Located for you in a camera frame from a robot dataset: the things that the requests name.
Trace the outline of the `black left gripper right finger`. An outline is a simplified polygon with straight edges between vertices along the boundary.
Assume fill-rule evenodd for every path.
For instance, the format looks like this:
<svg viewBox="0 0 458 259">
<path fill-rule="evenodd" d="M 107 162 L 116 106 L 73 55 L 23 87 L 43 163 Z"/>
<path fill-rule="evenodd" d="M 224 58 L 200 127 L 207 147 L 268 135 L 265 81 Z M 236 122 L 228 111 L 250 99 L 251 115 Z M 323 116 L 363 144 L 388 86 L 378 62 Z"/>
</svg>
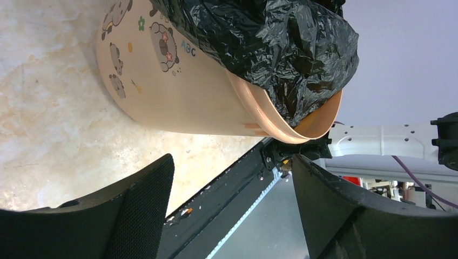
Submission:
<svg viewBox="0 0 458 259">
<path fill-rule="evenodd" d="M 457 258 L 457 215 L 375 194 L 302 155 L 292 178 L 311 258 Z"/>
</svg>

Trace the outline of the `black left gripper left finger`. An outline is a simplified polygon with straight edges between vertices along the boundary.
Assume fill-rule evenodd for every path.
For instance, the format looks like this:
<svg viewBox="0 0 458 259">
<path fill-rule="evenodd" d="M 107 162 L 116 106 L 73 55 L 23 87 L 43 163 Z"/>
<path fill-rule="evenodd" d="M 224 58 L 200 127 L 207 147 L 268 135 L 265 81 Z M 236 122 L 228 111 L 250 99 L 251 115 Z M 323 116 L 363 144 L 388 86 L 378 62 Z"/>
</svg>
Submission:
<svg viewBox="0 0 458 259">
<path fill-rule="evenodd" d="M 1 210 L 1 258 L 156 258 L 174 170 L 165 154 L 59 207 Z"/>
</svg>

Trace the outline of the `orange plastic trash bin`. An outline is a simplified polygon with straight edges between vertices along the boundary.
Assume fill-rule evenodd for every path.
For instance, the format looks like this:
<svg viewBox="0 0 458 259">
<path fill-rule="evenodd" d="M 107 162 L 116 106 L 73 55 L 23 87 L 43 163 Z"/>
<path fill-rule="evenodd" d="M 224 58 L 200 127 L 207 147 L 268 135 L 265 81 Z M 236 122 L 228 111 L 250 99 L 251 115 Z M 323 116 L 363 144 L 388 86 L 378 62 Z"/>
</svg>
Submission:
<svg viewBox="0 0 458 259">
<path fill-rule="evenodd" d="M 114 1 L 98 29 L 104 85 L 135 121 L 163 131 L 272 137 L 302 144 L 332 127 L 342 94 L 291 127 L 265 90 L 238 78 L 185 38 L 149 1 Z"/>
</svg>

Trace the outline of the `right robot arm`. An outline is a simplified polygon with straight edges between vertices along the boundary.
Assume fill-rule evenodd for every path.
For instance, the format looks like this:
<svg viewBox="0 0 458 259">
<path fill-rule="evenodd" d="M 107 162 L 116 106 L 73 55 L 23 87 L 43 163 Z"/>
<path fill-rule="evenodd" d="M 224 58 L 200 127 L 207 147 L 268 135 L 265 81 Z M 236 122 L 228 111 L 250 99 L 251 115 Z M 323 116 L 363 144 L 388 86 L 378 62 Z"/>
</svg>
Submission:
<svg viewBox="0 0 458 259">
<path fill-rule="evenodd" d="M 328 133 L 331 156 L 406 156 L 434 161 L 457 171 L 457 112 L 419 124 L 348 126 Z"/>
</svg>

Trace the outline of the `black trash bag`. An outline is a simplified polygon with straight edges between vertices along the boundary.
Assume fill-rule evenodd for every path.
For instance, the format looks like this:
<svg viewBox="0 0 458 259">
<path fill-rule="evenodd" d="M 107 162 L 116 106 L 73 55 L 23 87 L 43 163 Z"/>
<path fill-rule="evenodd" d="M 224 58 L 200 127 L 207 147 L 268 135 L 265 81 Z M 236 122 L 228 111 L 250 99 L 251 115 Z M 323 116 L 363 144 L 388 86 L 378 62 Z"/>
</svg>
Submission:
<svg viewBox="0 0 458 259">
<path fill-rule="evenodd" d="M 153 1 L 194 45 L 267 91 L 292 127 L 357 71 L 358 33 L 343 1 Z"/>
</svg>

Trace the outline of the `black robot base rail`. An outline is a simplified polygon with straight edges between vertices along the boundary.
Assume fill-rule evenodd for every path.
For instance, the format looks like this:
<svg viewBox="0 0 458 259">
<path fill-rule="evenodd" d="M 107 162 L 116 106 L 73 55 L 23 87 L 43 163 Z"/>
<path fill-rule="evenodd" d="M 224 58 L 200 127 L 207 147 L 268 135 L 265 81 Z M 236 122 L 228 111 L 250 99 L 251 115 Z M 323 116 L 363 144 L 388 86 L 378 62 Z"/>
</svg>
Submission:
<svg viewBox="0 0 458 259">
<path fill-rule="evenodd" d="M 331 158 L 326 134 L 304 144 L 263 138 L 166 218 L 157 258 L 206 258 L 294 154 Z"/>
</svg>

